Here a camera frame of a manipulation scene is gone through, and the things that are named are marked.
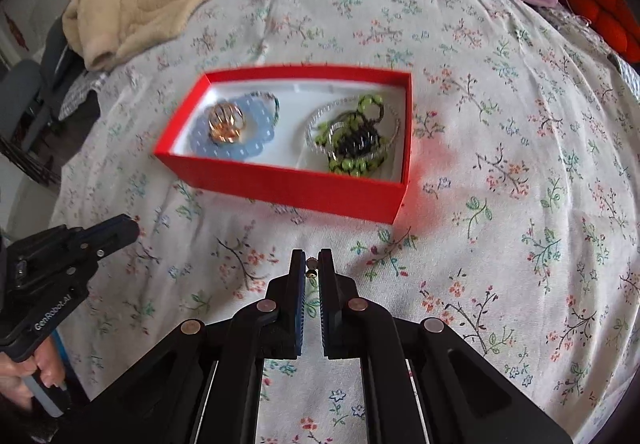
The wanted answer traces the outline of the person's left hand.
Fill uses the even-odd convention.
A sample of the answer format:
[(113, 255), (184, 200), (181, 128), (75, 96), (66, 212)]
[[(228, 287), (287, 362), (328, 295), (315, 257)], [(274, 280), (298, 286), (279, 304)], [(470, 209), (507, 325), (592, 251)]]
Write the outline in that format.
[(34, 354), (24, 362), (14, 362), (6, 353), (0, 355), (1, 395), (20, 409), (32, 410), (32, 391), (24, 378), (39, 372), (47, 387), (61, 386), (65, 380), (65, 369), (52, 337), (44, 340)]

